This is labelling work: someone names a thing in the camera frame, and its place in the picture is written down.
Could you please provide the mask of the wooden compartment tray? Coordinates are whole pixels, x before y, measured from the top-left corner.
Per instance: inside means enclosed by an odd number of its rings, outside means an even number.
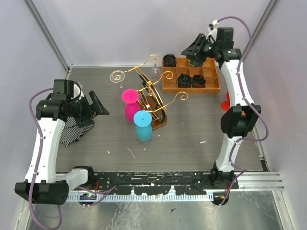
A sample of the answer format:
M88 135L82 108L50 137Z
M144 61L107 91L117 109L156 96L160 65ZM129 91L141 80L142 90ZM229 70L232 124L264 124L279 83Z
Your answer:
M213 58L203 63L191 63L184 57L168 55L162 61L163 72L173 77L163 77L163 92L218 93L221 89L217 66Z

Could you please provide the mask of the striped black white cloth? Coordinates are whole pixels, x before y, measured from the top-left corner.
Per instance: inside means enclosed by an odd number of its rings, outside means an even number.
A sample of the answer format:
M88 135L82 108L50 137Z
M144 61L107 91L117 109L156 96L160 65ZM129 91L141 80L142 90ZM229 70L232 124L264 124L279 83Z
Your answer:
M79 141L79 139L94 125L78 127L75 119L73 117L68 117L65 123L64 129L60 136L60 144L67 147L73 142Z

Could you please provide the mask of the clear wine glass back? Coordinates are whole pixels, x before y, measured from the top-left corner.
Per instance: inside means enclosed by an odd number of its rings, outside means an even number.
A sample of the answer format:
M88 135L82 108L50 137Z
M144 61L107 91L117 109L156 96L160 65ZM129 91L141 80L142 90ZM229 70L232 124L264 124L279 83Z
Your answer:
M158 67L160 57L157 54L152 54L151 58L152 58L152 63L153 63L153 67L151 68L151 76L160 77L161 76L161 70Z

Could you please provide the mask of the gold wire wine glass rack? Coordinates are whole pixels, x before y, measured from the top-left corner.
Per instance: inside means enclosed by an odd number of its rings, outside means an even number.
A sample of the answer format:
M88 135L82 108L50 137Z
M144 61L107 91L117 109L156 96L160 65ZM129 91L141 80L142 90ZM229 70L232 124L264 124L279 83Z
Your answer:
M153 121L152 121L153 129L155 130L155 129L158 129L166 125L167 123L167 116L165 113L166 107L172 104L176 100L178 95L180 95L180 100L182 101L187 100L188 94L185 91L180 91L176 93L174 99L171 102L167 104L163 102L155 85L164 78L168 80L173 79L174 74L170 71L165 71L161 73L159 80L157 80L156 82L152 82L148 78L148 76L140 70L141 66L145 65L149 60L152 61L151 55L152 54L148 56L148 58L146 59L144 63L138 66L135 66L129 70L124 70L124 72L128 73L134 70L138 73L139 77L141 78L143 88L137 90L137 92L139 93L138 104L142 110L147 111L151 114L153 118Z

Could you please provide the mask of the red wine glass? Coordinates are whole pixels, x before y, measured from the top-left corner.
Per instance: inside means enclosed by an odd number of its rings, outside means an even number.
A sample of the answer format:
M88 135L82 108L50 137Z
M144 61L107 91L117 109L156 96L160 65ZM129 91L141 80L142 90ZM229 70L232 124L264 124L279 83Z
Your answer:
M221 103L221 108L226 112L230 109L229 92L226 93L226 100Z

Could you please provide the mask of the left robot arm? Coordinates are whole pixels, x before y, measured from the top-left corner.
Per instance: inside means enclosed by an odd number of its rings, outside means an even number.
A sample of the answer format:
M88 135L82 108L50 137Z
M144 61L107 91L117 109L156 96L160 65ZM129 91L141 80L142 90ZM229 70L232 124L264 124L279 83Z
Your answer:
M94 124L98 115L108 115L94 91L88 102L79 83L72 80L54 80L46 99L39 101L32 118L37 135L32 160L23 182L15 184L15 193L32 204L62 205L70 191L78 186L94 188L96 177L91 166L76 166L58 176L56 159L60 136L69 118L78 128Z

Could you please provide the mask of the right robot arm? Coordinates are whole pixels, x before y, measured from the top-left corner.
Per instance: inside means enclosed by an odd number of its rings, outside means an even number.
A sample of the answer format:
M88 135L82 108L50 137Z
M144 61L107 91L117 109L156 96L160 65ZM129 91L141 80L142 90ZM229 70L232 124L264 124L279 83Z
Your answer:
M224 134L219 157L210 172L210 183L220 189L234 179L235 159L238 149L256 124L261 107L254 104L243 73L240 49L234 48L232 27L218 27L209 35L199 34L181 54L191 60L204 62L213 58L225 78L230 108L221 117Z

